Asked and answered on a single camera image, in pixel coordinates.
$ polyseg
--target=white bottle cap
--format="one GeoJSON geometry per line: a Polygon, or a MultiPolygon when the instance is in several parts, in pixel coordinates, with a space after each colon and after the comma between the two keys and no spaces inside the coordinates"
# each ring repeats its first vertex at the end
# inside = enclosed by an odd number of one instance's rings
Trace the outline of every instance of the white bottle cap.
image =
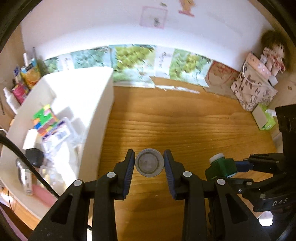
{"type": "Polygon", "coordinates": [[[224,154],[223,153],[218,153],[218,154],[216,154],[216,155],[214,155],[214,156],[212,156],[210,158],[210,163],[212,163],[213,161],[216,161],[216,160],[218,160],[218,159],[220,159],[222,157],[225,157],[224,154]]]}
{"type": "Polygon", "coordinates": [[[164,159],[158,150],[148,148],[137,155],[135,165],[138,172],[144,177],[155,177],[162,171],[164,159]]]}

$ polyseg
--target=white cabinet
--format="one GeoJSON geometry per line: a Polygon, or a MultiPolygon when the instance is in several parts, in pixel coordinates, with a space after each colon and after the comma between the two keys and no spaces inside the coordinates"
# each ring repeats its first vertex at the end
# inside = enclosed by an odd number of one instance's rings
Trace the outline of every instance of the white cabinet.
{"type": "MultiPolygon", "coordinates": [[[[25,136],[33,128],[33,115],[52,104],[58,117],[68,117],[82,143],[78,151],[78,178],[84,182],[97,179],[105,129],[114,101],[113,69],[93,67],[45,75],[32,89],[15,116],[7,137],[22,150],[25,136]]],[[[39,199],[27,196],[21,186],[16,155],[3,147],[0,158],[0,178],[12,195],[34,216],[41,219],[49,210],[39,199]]]]}

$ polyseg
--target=wooden tabletop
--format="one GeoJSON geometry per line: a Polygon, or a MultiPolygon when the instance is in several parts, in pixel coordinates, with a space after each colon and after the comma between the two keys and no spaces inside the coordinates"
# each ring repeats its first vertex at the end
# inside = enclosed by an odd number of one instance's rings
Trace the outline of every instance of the wooden tabletop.
{"type": "MultiPolygon", "coordinates": [[[[217,153],[242,160],[251,153],[276,152],[270,134],[258,129],[252,114],[243,110],[237,100],[173,80],[153,81],[159,85],[178,83],[177,86],[200,94],[115,87],[99,177],[123,161],[128,149],[133,149],[136,155],[145,148],[161,153],[170,149],[176,161],[202,179],[210,166],[209,158],[217,153]]],[[[239,177],[260,181],[270,174],[249,171],[239,177]]],[[[15,212],[29,227],[35,228],[36,218],[24,209],[15,212]]],[[[118,240],[181,240],[183,213],[184,201],[172,199],[164,170],[147,178],[135,168],[126,200],[115,201],[118,240]]]]}

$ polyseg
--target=tissue box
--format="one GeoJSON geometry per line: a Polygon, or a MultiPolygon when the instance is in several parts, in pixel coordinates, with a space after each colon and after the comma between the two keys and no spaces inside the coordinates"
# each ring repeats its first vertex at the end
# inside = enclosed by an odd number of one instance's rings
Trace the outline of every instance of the tissue box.
{"type": "Polygon", "coordinates": [[[273,116],[267,113],[266,110],[267,107],[265,105],[258,104],[252,112],[257,126],[262,131],[269,131],[276,124],[273,116]]]}

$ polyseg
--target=poster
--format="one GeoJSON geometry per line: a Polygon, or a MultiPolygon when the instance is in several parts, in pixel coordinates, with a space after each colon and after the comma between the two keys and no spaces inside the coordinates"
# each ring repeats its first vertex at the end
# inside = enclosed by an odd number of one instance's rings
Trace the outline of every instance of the poster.
{"type": "Polygon", "coordinates": [[[44,71],[45,74],[55,73],[59,71],[63,71],[63,69],[59,69],[59,57],[52,57],[44,60],[45,69],[42,68],[41,71],[44,71]]]}
{"type": "Polygon", "coordinates": [[[179,10],[179,13],[185,14],[190,17],[194,17],[194,14],[191,13],[191,8],[195,6],[193,0],[179,0],[182,6],[182,10],[179,10]]]}
{"type": "Polygon", "coordinates": [[[168,47],[156,47],[155,52],[155,65],[154,65],[154,76],[161,78],[170,78],[170,63],[173,58],[175,49],[168,47]]]}
{"type": "Polygon", "coordinates": [[[74,62],[70,53],[59,56],[59,70],[70,70],[74,69],[74,62]]]}
{"type": "Polygon", "coordinates": [[[212,60],[205,56],[175,49],[169,69],[170,79],[209,87],[205,77],[211,64],[212,60]]]}
{"type": "Polygon", "coordinates": [[[107,46],[72,52],[71,57],[75,69],[95,66],[111,67],[110,52],[107,46]]]}
{"type": "Polygon", "coordinates": [[[212,66],[205,78],[209,88],[204,88],[205,91],[214,94],[227,96],[232,99],[237,99],[230,86],[236,80],[239,72],[216,61],[213,61],[212,66]]]}
{"type": "Polygon", "coordinates": [[[155,46],[110,45],[113,82],[117,86],[154,88],[155,46]]]}

